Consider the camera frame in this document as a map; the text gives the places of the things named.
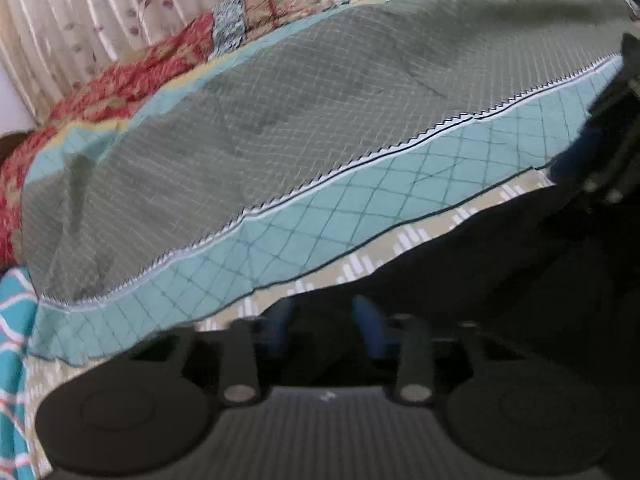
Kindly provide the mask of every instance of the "striped curtain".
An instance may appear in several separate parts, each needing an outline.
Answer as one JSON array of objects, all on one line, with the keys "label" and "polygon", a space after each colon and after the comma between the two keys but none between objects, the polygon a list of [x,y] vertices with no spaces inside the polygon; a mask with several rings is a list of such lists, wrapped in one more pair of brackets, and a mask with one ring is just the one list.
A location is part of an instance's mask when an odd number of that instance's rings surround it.
[{"label": "striped curtain", "polygon": [[0,0],[0,60],[34,118],[222,0]]}]

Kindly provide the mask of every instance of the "gray checkered fabric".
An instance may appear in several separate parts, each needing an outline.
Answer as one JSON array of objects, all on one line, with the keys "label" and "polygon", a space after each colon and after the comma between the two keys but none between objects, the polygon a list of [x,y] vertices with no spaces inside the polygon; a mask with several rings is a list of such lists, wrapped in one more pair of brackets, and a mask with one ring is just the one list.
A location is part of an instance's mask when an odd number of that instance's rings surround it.
[{"label": "gray checkered fabric", "polygon": [[25,186],[39,293],[104,294],[174,248],[367,153],[615,52],[622,0],[357,6],[217,75],[94,164]]}]

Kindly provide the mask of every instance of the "white wall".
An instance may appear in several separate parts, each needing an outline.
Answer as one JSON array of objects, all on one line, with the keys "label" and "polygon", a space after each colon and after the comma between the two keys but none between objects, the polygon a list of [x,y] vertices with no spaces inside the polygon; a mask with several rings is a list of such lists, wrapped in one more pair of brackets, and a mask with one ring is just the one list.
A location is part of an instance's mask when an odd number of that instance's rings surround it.
[{"label": "white wall", "polygon": [[0,63],[0,134],[29,130],[35,122]]}]

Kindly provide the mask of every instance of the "bed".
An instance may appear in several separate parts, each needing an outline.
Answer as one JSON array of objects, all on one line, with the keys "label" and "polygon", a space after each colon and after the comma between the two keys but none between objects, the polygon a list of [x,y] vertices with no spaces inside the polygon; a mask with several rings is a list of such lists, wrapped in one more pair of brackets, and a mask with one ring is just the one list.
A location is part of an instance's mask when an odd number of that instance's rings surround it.
[{"label": "bed", "polygon": [[549,186],[632,11],[227,0],[60,104],[0,170],[5,474],[46,475],[43,396],[149,333],[355,280]]}]

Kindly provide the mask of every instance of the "black cloth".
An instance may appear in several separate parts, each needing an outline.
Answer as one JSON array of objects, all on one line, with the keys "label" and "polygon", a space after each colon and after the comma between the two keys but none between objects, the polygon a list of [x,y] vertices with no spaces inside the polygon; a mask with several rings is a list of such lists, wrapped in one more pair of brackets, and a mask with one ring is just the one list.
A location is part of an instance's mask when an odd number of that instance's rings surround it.
[{"label": "black cloth", "polygon": [[307,384],[345,356],[364,362],[351,322],[359,294],[388,316],[476,320],[602,388],[620,426],[607,469],[631,478],[640,470],[640,195],[586,211],[574,191],[530,192],[370,276],[296,296],[290,330],[305,332],[315,353],[310,361],[301,351],[284,375]]}]

